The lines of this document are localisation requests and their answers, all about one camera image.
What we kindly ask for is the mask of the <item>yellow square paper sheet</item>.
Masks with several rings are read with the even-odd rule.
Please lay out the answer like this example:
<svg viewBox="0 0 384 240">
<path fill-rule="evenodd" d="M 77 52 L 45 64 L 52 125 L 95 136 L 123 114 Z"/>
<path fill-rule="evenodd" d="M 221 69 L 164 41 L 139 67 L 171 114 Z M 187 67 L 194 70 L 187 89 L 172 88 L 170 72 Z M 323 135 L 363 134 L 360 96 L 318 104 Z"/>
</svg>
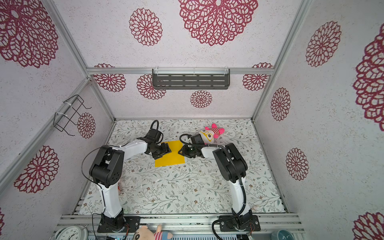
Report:
<svg viewBox="0 0 384 240">
<path fill-rule="evenodd" d="M 160 159 L 155 160 L 156 168 L 181 165 L 185 163 L 185 157 L 178 153 L 183 147 L 181 141 L 170 141 L 167 142 L 167 144 L 170 147 L 171 153 L 166 154 Z"/>
</svg>

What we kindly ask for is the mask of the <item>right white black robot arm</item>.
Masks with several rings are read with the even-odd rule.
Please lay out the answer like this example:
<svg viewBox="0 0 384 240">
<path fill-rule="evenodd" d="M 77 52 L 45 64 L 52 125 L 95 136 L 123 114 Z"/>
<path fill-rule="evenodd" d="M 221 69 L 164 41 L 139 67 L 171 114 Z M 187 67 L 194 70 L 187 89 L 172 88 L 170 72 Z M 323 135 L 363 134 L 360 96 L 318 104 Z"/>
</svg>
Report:
<svg viewBox="0 0 384 240">
<path fill-rule="evenodd" d="M 250 207 L 245 190 L 248 165 L 234 144 L 229 143 L 225 146 L 216 144 L 185 144 L 178 154 L 187 158 L 214 159 L 222 177 L 230 185 L 233 215 L 240 217 L 249 212 Z"/>
</svg>

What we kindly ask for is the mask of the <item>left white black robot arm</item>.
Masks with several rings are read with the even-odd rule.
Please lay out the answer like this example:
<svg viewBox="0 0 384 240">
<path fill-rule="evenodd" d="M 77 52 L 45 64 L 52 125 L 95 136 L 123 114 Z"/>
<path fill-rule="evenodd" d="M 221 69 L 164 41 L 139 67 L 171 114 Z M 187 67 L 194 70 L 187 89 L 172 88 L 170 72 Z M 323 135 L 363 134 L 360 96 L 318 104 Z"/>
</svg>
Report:
<svg viewBox="0 0 384 240">
<path fill-rule="evenodd" d="M 104 216 L 114 219 L 123 210 L 119 199 L 118 182 L 123 174 L 125 160 L 140 154 L 149 154 L 157 160 L 171 152 L 166 143 L 147 143 L 143 140 L 134 140 L 122 147 L 109 145 L 100 147 L 89 173 L 93 182 L 100 186 Z"/>
</svg>

